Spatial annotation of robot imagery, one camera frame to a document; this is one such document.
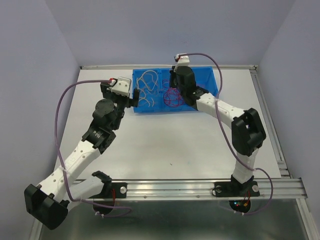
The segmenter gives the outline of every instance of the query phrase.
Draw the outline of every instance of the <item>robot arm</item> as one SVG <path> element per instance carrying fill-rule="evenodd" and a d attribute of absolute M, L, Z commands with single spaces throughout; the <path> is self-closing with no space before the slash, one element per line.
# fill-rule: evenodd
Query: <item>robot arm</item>
<path fill-rule="evenodd" d="M 30 184 L 25 189 L 27 212 L 49 229 L 59 226 L 66 218 L 68 210 L 78 204 L 70 204 L 63 172 L 66 172 L 67 182 L 71 186 L 81 172 L 113 142 L 116 137 L 114 130 L 119 129 L 125 108 L 138 106 L 140 92 L 134 89 L 133 98 L 129 98 L 130 86 L 131 79 L 124 77 L 110 83 L 101 83 L 104 99 L 96 104 L 88 131 L 64 161 L 64 166 L 58 167 L 37 186 Z M 82 183 L 72 186 L 70 192 L 75 199 L 87 199 L 99 194 L 103 187 L 110 183 L 111 178 L 98 171 Z"/>
<path fill-rule="evenodd" d="M 259 114 L 253 108 L 243 110 L 229 105 L 215 98 L 206 89 L 197 86 L 195 74 L 188 66 L 190 63 L 188 56 L 177 54 L 175 60 L 177 64 L 170 71 L 170 87 L 179 90 L 188 106 L 207 113 L 214 118 L 217 118 L 217 101 L 220 120 L 231 129 L 232 145 L 236 150 L 236 155 L 242 163 L 251 168 L 248 169 L 236 161 L 230 185 L 226 187 L 219 185 L 220 189 L 216 196 L 232 197 L 242 195 L 248 191 L 252 184 L 256 155 L 266 139 L 266 132 Z"/>

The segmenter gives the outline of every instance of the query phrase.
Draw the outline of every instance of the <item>purple cable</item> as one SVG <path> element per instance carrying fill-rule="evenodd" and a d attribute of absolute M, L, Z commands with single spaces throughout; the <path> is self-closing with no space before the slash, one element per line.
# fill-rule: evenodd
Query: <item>purple cable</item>
<path fill-rule="evenodd" d="M 234 158 L 235 158 L 242 166 L 244 166 L 245 168 L 249 169 L 250 171 L 257 171 L 257 170 L 262 171 L 262 172 L 267 176 L 267 178 L 268 178 L 269 181 L 270 181 L 271 194 L 270 194 L 270 198 L 269 198 L 268 202 L 266 203 L 266 205 L 263 206 L 262 208 L 256 210 L 256 211 L 249 212 L 249 213 L 244 213 L 244 215 L 257 214 L 257 213 L 261 212 L 263 209 L 267 208 L 267 207 L 269 206 L 271 200 L 272 200 L 272 197 L 273 197 L 273 195 L 274 195 L 274 185 L 273 185 L 273 183 L 272 183 L 272 179 L 271 179 L 271 177 L 269 176 L 269 174 L 268 174 L 265 170 L 263 170 L 262 168 L 259 168 L 259 167 L 257 167 L 257 168 L 251 168 L 251 167 L 247 166 L 244 162 L 242 162 L 241 159 L 239 159 L 239 157 L 238 157 L 237 154 L 235 153 L 234 149 L 232 148 L 232 146 L 231 146 L 231 144 L 230 144 L 230 142 L 229 142 L 229 139 L 228 139 L 228 137 L 227 137 L 226 131 L 225 131 L 223 125 L 222 125 L 220 113 L 219 113 L 219 110 L 218 110 L 218 99 L 219 99 L 219 95 L 220 95 L 220 93 L 221 93 L 221 91 L 222 91 L 222 84 L 223 84 L 222 72 L 221 72 L 221 69 L 220 69 L 218 63 L 217 63 L 211 56 L 209 56 L 209 55 L 207 55 L 207 54 L 205 54 L 205 53 L 199 53 L 199 52 L 180 54 L 179 57 L 180 57 L 180 56 L 192 56 L 192 55 L 205 56 L 205 57 L 209 58 L 209 59 L 215 64 L 216 68 L 217 68 L 218 71 L 219 71 L 219 75 L 220 75 L 220 88 L 219 88 L 219 91 L 218 91 L 218 93 L 217 93 L 217 95 L 216 95 L 216 97 L 215 97 L 215 98 L 217 99 L 217 100 L 214 102 L 214 105 L 215 105 L 215 113 L 216 113 L 216 118 L 217 118 L 217 120 L 218 120 L 220 129 L 221 129 L 221 131 L 222 131 L 223 137 L 224 137 L 224 139 L 225 139 L 225 141 L 226 141 L 226 144 L 228 145 L 228 147 L 229 147 L 232 155 L 234 156 Z"/>
<path fill-rule="evenodd" d="M 63 167 L 63 169 L 66 169 L 66 166 L 65 166 L 65 163 L 64 163 L 64 160 L 63 160 L 63 157 L 61 155 L 61 152 L 60 152 L 60 146 L 59 146 L 59 142 L 58 142 L 58 115 L 59 115 L 59 109 L 60 109 L 60 105 L 62 103 L 62 100 L 64 98 L 64 96 L 66 95 L 66 93 L 68 92 L 68 90 L 70 90 L 71 88 L 75 87 L 76 85 L 80 85 L 80 84 L 88 84 L 88 83 L 110 83 L 111 81 L 110 80 L 85 80 L 85 81 L 79 81 L 79 82 L 76 82 L 76 83 L 73 83 L 71 84 L 70 86 L 68 86 L 64 92 L 62 93 L 60 99 L 59 99 L 59 102 L 58 102 L 58 105 L 56 107 L 56 111 L 55 111 L 55 119 L 54 119 L 54 142 L 55 142 L 55 148 L 56 148 L 56 151 L 57 151 L 57 154 L 58 154 L 58 157 L 59 157 L 59 160 L 60 160 L 60 164 L 61 166 Z M 71 195 L 71 192 L 70 192 L 70 186 L 69 186 L 69 182 L 68 182 L 68 178 L 67 178 L 67 173 L 65 171 L 62 171 L 63 173 L 63 180 L 64 180 L 64 185 L 65 185 L 65 189 L 66 189 L 66 193 L 68 195 L 68 197 L 70 198 L 70 200 L 72 202 L 83 202 L 83 203 L 86 203 L 86 204 L 91 204 L 91 205 L 94 205 L 94 206 L 97 206 L 97 207 L 101 207 L 101 208 L 106 208 L 106 209 L 126 209 L 127 211 L 124 212 L 124 213 L 121 213 L 121 214 L 118 214 L 118 215 L 106 215 L 104 217 L 106 218 L 115 218 L 115 217 L 121 217 L 121 216 L 124 216 L 124 215 L 127 215 L 129 214 L 130 212 L 132 212 L 132 208 L 131 207 L 126 207 L 126 206 L 108 206 L 108 205 L 103 205 L 103 204 L 99 204 L 99 203 L 95 203 L 93 201 L 88 201 L 88 200 L 85 200 L 85 199 L 74 199 Z"/>

